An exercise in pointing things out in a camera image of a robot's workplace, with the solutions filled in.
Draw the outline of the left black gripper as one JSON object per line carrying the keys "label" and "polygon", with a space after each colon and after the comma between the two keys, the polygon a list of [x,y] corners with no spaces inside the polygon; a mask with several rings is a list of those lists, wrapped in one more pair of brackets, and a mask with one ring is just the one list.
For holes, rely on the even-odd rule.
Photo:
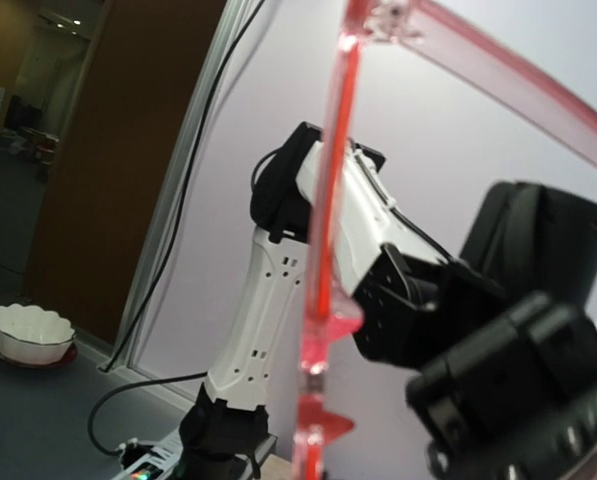
{"label": "left black gripper", "polygon": [[422,368],[435,479],[597,479],[597,321],[533,294]]}

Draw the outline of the pink transparent sunglasses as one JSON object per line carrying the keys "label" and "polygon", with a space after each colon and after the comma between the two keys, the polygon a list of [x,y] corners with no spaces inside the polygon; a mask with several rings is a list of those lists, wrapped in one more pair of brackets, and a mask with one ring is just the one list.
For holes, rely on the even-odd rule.
{"label": "pink transparent sunglasses", "polygon": [[340,27],[310,226],[292,476],[320,479],[324,449],[354,423],[324,408],[329,347],[360,326],[334,273],[342,167],[359,65],[397,43],[466,81],[597,167],[597,111],[538,67],[434,1],[350,1]]}

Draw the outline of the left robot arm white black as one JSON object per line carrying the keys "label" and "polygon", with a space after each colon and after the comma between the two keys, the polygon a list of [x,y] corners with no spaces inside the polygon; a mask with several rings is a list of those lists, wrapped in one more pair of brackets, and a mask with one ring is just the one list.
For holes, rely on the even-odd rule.
{"label": "left robot arm white black", "polygon": [[[179,427],[176,479],[233,479],[268,435],[272,359],[302,289],[322,146],[301,123],[252,175],[255,224],[229,340]],[[384,156],[353,144],[339,298],[370,361],[415,371],[405,395],[439,479],[559,479],[597,446],[597,203],[498,182],[453,257],[398,210]]]}

